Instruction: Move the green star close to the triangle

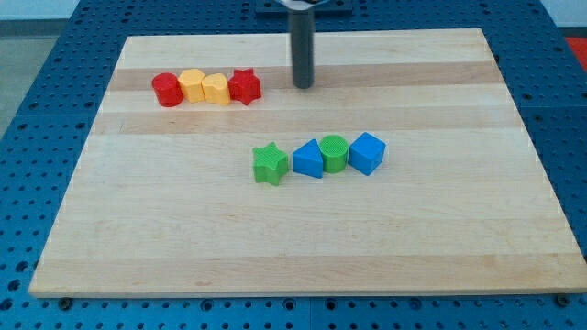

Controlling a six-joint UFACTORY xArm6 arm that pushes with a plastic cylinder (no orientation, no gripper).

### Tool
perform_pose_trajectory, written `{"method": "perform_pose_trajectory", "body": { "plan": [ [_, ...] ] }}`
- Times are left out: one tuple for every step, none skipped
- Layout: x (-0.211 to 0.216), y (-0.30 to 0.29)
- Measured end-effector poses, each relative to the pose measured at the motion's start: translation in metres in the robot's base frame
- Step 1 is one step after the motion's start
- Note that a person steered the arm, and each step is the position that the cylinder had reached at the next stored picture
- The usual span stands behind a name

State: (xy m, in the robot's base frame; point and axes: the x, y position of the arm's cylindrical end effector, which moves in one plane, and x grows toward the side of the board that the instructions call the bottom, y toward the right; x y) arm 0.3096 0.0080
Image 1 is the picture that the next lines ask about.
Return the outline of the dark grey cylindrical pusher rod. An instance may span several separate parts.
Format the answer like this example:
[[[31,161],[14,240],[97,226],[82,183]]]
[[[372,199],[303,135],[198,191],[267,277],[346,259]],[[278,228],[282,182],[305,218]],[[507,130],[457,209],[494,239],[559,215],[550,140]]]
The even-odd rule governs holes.
[[[314,84],[315,14],[311,7],[288,10],[293,84],[308,89]]]

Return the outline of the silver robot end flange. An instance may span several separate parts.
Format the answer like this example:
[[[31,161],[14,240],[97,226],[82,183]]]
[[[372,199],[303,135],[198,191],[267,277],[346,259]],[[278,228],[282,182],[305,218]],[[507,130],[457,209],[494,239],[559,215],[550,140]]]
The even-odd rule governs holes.
[[[306,11],[315,6],[325,4],[328,0],[276,0],[276,2],[289,10]]]

